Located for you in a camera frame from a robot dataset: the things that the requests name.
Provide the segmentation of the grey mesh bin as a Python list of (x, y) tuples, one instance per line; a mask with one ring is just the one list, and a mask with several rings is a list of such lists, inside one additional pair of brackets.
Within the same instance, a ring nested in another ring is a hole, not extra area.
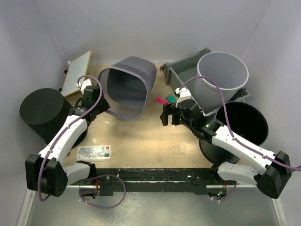
[(128, 121), (139, 119), (156, 79), (156, 66), (146, 59), (130, 56), (99, 75), (103, 96), (110, 108), (106, 113)]

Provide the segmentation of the black ribbed bin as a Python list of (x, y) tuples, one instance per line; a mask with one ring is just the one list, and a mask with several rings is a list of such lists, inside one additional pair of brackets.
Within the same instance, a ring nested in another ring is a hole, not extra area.
[(56, 89), (42, 88), (21, 103), (22, 120), (49, 144), (64, 125), (72, 105)]

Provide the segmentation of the black smooth round bin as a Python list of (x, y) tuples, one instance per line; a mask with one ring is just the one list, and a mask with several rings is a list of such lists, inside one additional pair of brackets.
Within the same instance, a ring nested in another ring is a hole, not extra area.
[[(243, 102), (228, 102), (226, 110), (232, 131), (255, 145), (261, 145), (268, 137), (268, 123), (255, 107)], [(237, 163), (240, 159), (230, 152), (200, 140), (199, 146), (204, 157), (211, 163), (227, 161)]]

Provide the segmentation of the light grey round bin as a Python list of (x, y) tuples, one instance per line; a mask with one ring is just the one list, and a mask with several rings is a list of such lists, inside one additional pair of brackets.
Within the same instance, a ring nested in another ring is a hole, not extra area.
[(236, 56), (225, 52), (210, 52), (197, 63), (197, 76), (202, 78), (191, 82), (190, 92), (205, 113), (222, 105), (217, 87), (224, 101), (228, 102), (243, 88), (249, 79), (247, 66)]

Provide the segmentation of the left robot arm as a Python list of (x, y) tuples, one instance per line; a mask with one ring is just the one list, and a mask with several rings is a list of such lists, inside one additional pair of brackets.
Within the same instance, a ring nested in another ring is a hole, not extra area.
[(85, 87), (81, 105), (70, 110), (64, 125), (51, 142), (38, 155), (30, 154), (25, 160), (27, 188), (59, 197), (68, 185), (80, 180), (87, 185), (93, 184), (97, 178), (95, 164), (78, 161), (65, 168), (63, 163), (77, 140), (85, 136), (91, 122), (109, 107), (101, 86)]

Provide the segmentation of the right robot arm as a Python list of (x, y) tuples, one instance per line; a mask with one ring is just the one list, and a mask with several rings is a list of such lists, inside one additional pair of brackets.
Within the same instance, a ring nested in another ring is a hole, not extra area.
[(214, 184), (237, 181), (256, 186), (264, 195), (277, 199), (292, 176), (289, 156), (282, 151), (274, 153), (261, 148), (236, 133), (217, 119), (204, 116), (192, 99), (163, 105), (160, 116), (163, 126), (172, 116), (173, 125), (184, 125), (194, 136), (249, 162), (249, 166), (227, 161), (209, 172)]

